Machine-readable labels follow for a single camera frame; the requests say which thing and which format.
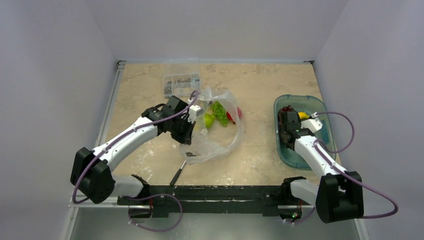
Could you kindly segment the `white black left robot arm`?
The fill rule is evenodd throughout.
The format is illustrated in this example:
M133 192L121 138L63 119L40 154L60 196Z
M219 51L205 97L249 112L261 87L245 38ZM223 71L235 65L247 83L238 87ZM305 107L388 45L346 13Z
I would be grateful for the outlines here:
M150 185L142 177L113 176L115 168L137 148L162 133L183 145L191 145L196 117L198 91L188 102L171 96L167 103L146 109L130 127L108 142L93 149L83 147L74 158L70 182L74 186L72 202L87 200L99 204L109 197L131 199L138 205L146 203Z

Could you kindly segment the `green fake grapes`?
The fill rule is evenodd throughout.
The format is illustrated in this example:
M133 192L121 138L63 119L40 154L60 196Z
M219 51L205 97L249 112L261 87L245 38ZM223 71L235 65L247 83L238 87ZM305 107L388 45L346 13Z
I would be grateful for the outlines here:
M212 113L223 127L227 127L229 122L227 111L219 101L212 103Z

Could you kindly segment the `yellow fake banana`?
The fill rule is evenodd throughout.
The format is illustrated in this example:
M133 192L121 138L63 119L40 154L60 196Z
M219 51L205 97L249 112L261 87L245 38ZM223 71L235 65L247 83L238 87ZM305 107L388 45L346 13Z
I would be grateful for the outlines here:
M305 112L298 112L298 116L299 118L303 121L303 120L307 120L310 116L308 114L306 114Z

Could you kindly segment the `clear printed plastic bag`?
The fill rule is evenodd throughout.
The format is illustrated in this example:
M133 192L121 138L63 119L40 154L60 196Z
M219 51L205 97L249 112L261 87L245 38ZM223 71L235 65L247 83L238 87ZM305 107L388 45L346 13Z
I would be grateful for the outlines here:
M215 101L219 101L227 111L228 125L223 127L215 118L212 127L207 129L204 116L213 114L212 104ZM181 144L179 147L180 155L188 165L223 159L241 146L245 139L242 113L236 97L229 90L207 87L201 91L195 104L203 107L204 112L195 119L191 145ZM195 156L187 157L187 152Z

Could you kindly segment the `dark purple fake grapes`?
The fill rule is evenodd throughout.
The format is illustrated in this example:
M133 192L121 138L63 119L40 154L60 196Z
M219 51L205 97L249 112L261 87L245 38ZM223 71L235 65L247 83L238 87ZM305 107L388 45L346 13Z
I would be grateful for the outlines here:
M278 110L278 115L285 115L286 113L294 112L294 108L292 105L287 105Z

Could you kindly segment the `green fake pear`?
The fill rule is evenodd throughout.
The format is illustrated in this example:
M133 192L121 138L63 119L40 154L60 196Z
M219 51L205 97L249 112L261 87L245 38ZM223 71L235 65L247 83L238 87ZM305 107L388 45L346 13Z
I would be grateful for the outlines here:
M210 129L213 126L215 120L216 120L216 117L213 114L209 114L209 113L204 114L204 123L207 129Z

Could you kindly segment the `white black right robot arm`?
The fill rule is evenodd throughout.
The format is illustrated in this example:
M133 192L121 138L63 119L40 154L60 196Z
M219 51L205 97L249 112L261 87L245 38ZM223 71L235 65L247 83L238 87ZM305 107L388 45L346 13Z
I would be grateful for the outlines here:
M320 178L319 185L303 177L286 179L280 191L282 200L292 204L301 199L313 205L323 223L363 217L362 178L338 164L321 145L315 136L323 127L318 114L301 119L297 111L280 111L277 122L281 143L300 155Z

